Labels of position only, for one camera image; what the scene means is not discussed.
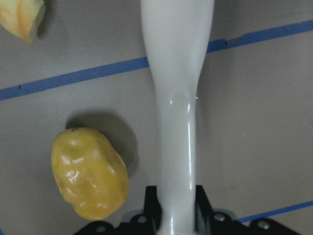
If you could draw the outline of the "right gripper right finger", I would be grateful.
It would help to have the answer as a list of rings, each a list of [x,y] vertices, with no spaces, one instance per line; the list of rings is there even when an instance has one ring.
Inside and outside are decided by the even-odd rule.
[[[203,186],[196,185],[195,231],[197,235],[214,234],[214,212]]]

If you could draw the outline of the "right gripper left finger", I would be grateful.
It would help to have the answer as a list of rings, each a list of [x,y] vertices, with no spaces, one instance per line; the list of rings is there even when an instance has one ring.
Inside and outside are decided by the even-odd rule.
[[[156,235],[160,229],[162,219],[162,208],[157,198],[157,187],[147,186],[145,188],[144,215],[152,223],[153,233]]]

